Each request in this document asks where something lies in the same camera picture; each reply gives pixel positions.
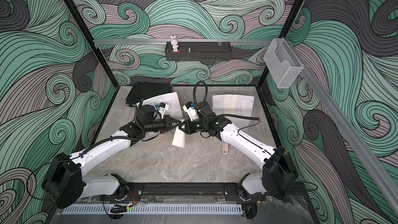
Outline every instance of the robotic arm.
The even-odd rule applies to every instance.
[[[164,115],[164,112],[160,113],[153,106],[137,108],[136,122],[121,127],[112,135],[114,139],[111,137],[103,140],[104,142],[100,141],[69,156],[64,153],[55,156],[42,183],[43,190],[59,208],[68,207],[80,198],[96,195],[112,195],[115,199],[123,200],[129,189],[127,182],[119,175],[87,177],[87,172],[145,137],[142,130],[165,133],[178,126],[186,134],[206,132],[235,146],[263,170],[254,175],[246,174],[241,179],[238,187],[242,198],[250,198],[257,192],[270,192],[277,198],[284,196],[291,186],[290,182],[297,176],[291,157],[283,147],[276,149],[239,131],[226,117],[216,116],[206,101],[200,102],[196,107],[188,102],[185,108],[190,112],[190,119],[184,122]]]

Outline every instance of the black frame post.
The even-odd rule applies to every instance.
[[[286,19],[286,22],[283,25],[281,34],[279,34],[279,38],[285,38],[287,36],[287,34],[290,31],[291,26],[293,25],[293,22],[295,21],[297,15],[299,14],[299,11],[300,11],[303,3],[304,3],[304,0],[295,0],[293,7],[292,7],[291,11],[289,12],[289,15]],[[258,84],[257,84],[258,87],[263,86],[264,82],[266,81],[268,72],[269,72],[268,69],[264,69],[263,73],[261,74],[260,80],[258,81]]]
[[[102,65],[103,69],[105,70],[105,73],[108,75],[115,89],[117,89],[119,87],[119,84],[115,76],[113,75],[112,70],[109,68],[108,63],[106,62],[105,57],[103,56],[101,50],[95,46],[93,42],[94,38],[91,35],[90,30],[87,28],[86,24],[84,23],[82,16],[79,14],[79,11],[77,10],[77,7],[74,4],[73,0],[63,0],[63,1],[66,4],[67,8],[69,9],[72,17],[75,19],[79,29],[82,31],[83,36],[86,38],[88,44],[93,50],[95,56],[98,59],[98,62]]]

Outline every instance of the black cable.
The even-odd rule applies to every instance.
[[[86,148],[81,154],[82,155],[86,155],[87,152],[91,151],[92,149],[94,149],[95,147],[99,146],[100,144],[103,144],[105,142],[111,141],[111,140],[115,140],[115,139],[127,139],[127,140],[131,140],[131,141],[137,141],[137,140],[141,140],[143,137],[139,137],[139,138],[131,138],[131,137],[127,137],[127,136],[113,136],[113,137],[109,137],[106,138],[104,140],[101,140],[95,144],[93,144],[92,146],[89,146],[88,148]]]
[[[210,137],[210,135],[208,135],[207,137],[204,137],[204,136],[202,135],[202,132],[206,132],[206,131],[200,131],[200,135],[201,135],[203,138],[209,138],[209,137]]]
[[[137,112],[138,112],[137,110],[138,110],[140,107],[142,107],[142,102],[143,102],[143,101],[144,101],[144,99],[142,98],[142,99],[141,99],[141,102],[140,102],[140,105],[139,105],[139,106],[137,107],[137,109],[135,110],[134,119],[132,120],[132,122],[135,121],[136,124],[137,124],[137,126],[140,128],[140,130],[141,130],[141,136],[142,136],[142,137],[138,137],[138,138],[131,138],[131,137],[126,137],[126,136],[113,136],[113,137],[109,137],[109,138],[103,139],[103,140],[101,140],[101,141],[99,141],[99,142],[96,142],[95,144],[93,144],[93,145],[87,147],[87,148],[82,152],[82,155],[87,154],[87,152],[91,151],[93,148],[99,146],[100,144],[103,144],[103,143],[108,142],[108,141],[111,141],[111,140],[115,140],[115,139],[127,139],[127,140],[131,140],[131,141],[137,141],[137,140],[143,139],[143,138],[145,137],[145,129],[144,129],[144,127],[142,126],[142,124],[141,124],[141,123],[138,121],[138,119],[137,119]]]
[[[38,168],[36,168],[35,170],[33,170],[33,171],[29,174],[29,176],[27,177],[27,179],[26,179],[25,188],[26,188],[27,194],[28,194],[30,197],[32,197],[33,199],[36,199],[36,200],[41,200],[41,201],[52,201],[52,199],[41,199],[41,198],[34,197],[34,196],[30,193],[29,188],[28,188],[28,185],[27,185],[27,183],[28,183],[28,181],[29,181],[29,178],[34,174],[34,172],[38,171],[39,169],[41,169],[43,166],[46,166],[47,164],[51,164],[51,163],[62,163],[62,162],[72,161],[73,159],[76,159],[76,158],[78,158],[78,157],[74,157],[74,158],[70,158],[70,159],[66,159],[66,160],[61,160],[61,161],[55,161],[55,162],[44,163],[44,164],[40,165]]]
[[[207,116],[206,114],[204,114],[202,112],[202,109],[200,109],[200,107],[198,106],[197,101],[196,101],[196,88],[200,84],[203,84],[205,86],[205,88],[206,88],[205,97],[207,96],[207,84],[205,82],[203,82],[203,81],[198,81],[198,82],[196,82],[195,86],[193,87],[193,103],[194,103],[195,109],[198,112],[200,112],[204,117],[207,117],[207,118],[235,117],[235,118],[248,119],[248,120],[251,120],[251,121],[260,121],[260,118],[257,118],[257,117],[246,117],[246,116],[240,116],[240,115],[235,115],[235,114],[220,114],[220,115],[217,115],[217,116]]]
[[[250,126],[247,126],[247,127],[242,127],[241,129],[239,129],[239,130],[238,130],[238,134],[239,134],[239,131],[240,131],[240,130],[242,130],[242,129],[245,129],[245,128],[249,128],[249,127],[253,127],[253,126],[255,126],[255,125],[259,124],[259,123],[260,123],[260,120],[258,120],[258,122],[257,122],[257,123],[255,123],[255,124],[252,124],[252,125],[250,125]]]
[[[109,218],[111,218],[111,221],[112,221],[112,220],[113,220],[113,217],[112,217],[110,214],[108,214],[108,211],[106,211],[105,205],[104,205],[104,203],[103,203],[103,199],[102,199],[102,206],[103,206],[103,210],[105,211],[106,215],[107,215]]]
[[[125,213],[127,212],[127,206],[125,207],[121,207],[121,206],[113,206],[113,208],[111,208],[110,212],[112,214],[121,214],[121,213]]]
[[[301,187],[301,186],[298,186],[292,179],[290,179],[290,177],[286,174],[286,172],[285,172],[285,170],[281,167],[281,165],[278,163],[278,166],[281,168],[281,170],[283,171],[283,173],[287,176],[287,178],[289,178],[289,180],[296,186],[296,187],[299,187],[299,188],[301,188],[301,189],[305,189],[306,191],[316,191],[317,189],[318,189],[318,185],[316,185],[315,183],[311,183],[311,182],[307,182],[307,181],[296,181],[296,182],[298,182],[298,183],[308,183],[308,184],[312,184],[312,185],[315,185],[315,188],[314,189],[307,189],[306,187]]]

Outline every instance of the white paper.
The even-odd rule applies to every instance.
[[[235,114],[251,117],[254,97],[247,95],[213,95],[212,110],[215,114]],[[227,117],[238,128],[250,125],[250,120],[242,118]]]
[[[142,102],[142,105],[155,106],[162,102],[169,105],[169,109],[165,112],[165,115],[170,115],[170,117],[175,119],[182,119],[180,101],[178,100],[178,95],[176,92],[162,94],[146,99]]]
[[[185,147],[185,132],[181,131],[178,127],[175,128],[172,145],[178,146],[181,148]]]

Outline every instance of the black case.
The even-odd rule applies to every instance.
[[[173,87],[167,84],[157,84],[149,82],[137,82],[131,89],[129,95],[126,98],[126,104],[129,107],[136,107],[137,103],[152,98],[154,96],[171,93]]]

